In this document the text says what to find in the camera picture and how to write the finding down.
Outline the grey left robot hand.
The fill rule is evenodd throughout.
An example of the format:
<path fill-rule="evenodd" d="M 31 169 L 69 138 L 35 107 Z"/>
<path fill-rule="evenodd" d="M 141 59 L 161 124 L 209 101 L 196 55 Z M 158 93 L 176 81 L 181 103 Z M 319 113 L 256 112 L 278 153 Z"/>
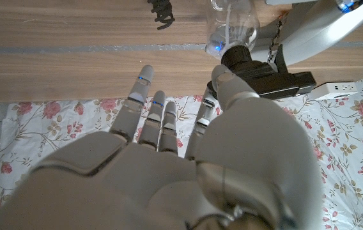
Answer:
<path fill-rule="evenodd" d="M 363 1 L 292 1 L 290 11 L 261 27 L 251 50 L 256 61 L 272 62 L 282 45 L 287 65 L 299 63 L 340 42 L 363 24 Z"/>

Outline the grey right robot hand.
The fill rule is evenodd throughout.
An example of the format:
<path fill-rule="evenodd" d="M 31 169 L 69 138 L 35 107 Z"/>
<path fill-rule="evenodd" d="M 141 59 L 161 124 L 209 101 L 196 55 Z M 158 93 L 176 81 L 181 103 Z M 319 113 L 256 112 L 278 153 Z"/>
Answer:
<path fill-rule="evenodd" d="M 108 132 L 44 158 L 0 209 L 0 229 L 317 229 L 320 170 L 305 130 L 225 66 L 178 156 L 175 105 L 142 68 Z"/>

